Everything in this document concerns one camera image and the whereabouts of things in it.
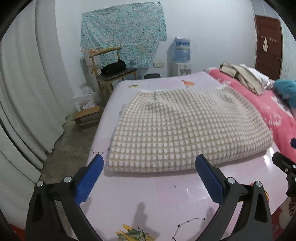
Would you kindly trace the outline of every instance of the chair backrest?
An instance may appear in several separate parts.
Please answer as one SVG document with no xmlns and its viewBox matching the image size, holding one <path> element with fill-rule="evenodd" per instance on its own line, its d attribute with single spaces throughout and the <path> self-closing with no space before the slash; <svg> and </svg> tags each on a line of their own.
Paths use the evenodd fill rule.
<svg viewBox="0 0 296 241">
<path fill-rule="evenodd" d="M 99 50 L 97 50 L 96 52 L 94 52 L 93 54 L 91 54 L 89 56 L 89 58 L 91 58 L 92 65 L 93 65 L 93 71 L 94 71 L 94 74 L 95 74 L 96 77 L 98 76 L 98 70 L 97 70 L 97 67 L 96 67 L 96 63 L 94 61 L 94 57 L 97 56 L 97 55 L 101 55 L 101 54 L 112 52 L 112 51 L 116 50 L 117 51 L 117 58 L 118 58 L 118 60 L 120 60 L 120 55 L 119 55 L 119 50 L 120 49 L 122 49 L 122 47 L 99 49 Z"/>
</svg>

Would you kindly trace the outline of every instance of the teal floral sheet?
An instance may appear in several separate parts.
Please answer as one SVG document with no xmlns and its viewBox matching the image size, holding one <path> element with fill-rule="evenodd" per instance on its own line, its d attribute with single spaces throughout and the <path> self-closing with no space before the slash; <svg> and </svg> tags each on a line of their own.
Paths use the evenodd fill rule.
<svg viewBox="0 0 296 241">
<path fill-rule="evenodd" d="M 133 3 L 82 14 L 81 51 L 121 46 L 120 58 L 127 65 L 148 68 L 159 41 L 167 39 L 160 2 Z M 116 51 L 100 56 L 102 66 L 117 61 Z"/>
</svg>

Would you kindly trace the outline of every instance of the wall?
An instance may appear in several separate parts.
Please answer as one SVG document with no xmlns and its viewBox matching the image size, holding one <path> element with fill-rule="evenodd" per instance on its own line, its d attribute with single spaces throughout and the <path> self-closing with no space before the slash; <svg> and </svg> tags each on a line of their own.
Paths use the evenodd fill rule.
<svg viewBox="0 0 296 241">
<path fill-rule="evenodd" d="M 56 23 L 62 57 L 75 94 L 85 80 L 80 66 L 82 13 L 137 0 L 56 0 Z M 164 68 L 147 73 L 167 77 L 168 49 L 176 36 L 191 39 L 193 72 L 233 64 L 255 64 L 255 23 L 249 0 L 161 0 L 167 27 L 167 41 L 161 41 L 154 62 Z"/>
<path fill-rule="evenodd" d="M 296 79 L 296 40 L 281 17 L 266 2 L 263 0 L 251 0 L 251 2 L 254 15 L 268 16 L 280 20 L 283 34 L 283 57 L 280 79 Z"/>
</svg>

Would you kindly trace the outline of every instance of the black bag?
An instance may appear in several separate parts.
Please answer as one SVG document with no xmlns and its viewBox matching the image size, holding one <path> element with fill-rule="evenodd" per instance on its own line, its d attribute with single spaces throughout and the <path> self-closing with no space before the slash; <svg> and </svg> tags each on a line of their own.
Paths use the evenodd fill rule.
<svg viewBox="0 0 296 241">
<path fill-rule="evenodd" d="M 126 68 L 126 64 L 124 61 L 119 59 L 116 63 L 111 63 L 109 65 L 106 65 L 103 69 L 101 69 L 101 72 L 103 75 L 111 75 L 116 74 Z"/>
</svg>

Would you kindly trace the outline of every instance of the hanging towel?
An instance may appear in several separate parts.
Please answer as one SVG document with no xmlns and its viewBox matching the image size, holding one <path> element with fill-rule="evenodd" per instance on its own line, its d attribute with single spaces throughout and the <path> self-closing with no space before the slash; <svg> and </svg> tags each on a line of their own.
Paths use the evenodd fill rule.
<svg viewBox="0 0 296 241">
<path fill-rule="evenodd" d="M 265 51 L 265 52 L 267 52 L 267 49 L 268 49 L 268 45 L 267 45 L 267 39 L 265 38 L 265 40 L 264 40 L 264 42 L 263 42 L 263 50 Z"/>
</svg>

